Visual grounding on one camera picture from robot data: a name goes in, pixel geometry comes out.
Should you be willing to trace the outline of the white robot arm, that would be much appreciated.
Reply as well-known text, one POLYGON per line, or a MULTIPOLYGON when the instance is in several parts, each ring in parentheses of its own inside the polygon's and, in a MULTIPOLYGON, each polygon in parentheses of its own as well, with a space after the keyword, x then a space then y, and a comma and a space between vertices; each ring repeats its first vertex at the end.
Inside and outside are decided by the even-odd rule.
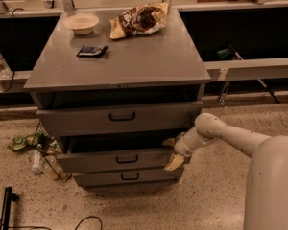
POLYGON ((288 230, 288 136, 268 136, 200 114, 194 126, 162 142, 173 148, 165 166, 173 171, 197 149, 220 139, 247 155, 244 230, 288 230))

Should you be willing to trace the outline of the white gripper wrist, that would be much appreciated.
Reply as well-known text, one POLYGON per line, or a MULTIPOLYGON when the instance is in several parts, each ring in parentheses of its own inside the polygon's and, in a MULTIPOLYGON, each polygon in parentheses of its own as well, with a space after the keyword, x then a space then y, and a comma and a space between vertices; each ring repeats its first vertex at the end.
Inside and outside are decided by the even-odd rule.
POLYGON ((176 153, 171 155, 168 164, 164 167, 164 170, 171 172, 177 169, 183 164, 184 157, 192 156, 198 148, 205 147, 209 142, 210 139, 202 135, 194 127, 187 132, 183 132, 177 137, 177 139, 165 139, 161 145, 164 147, 174 147, 176 153))

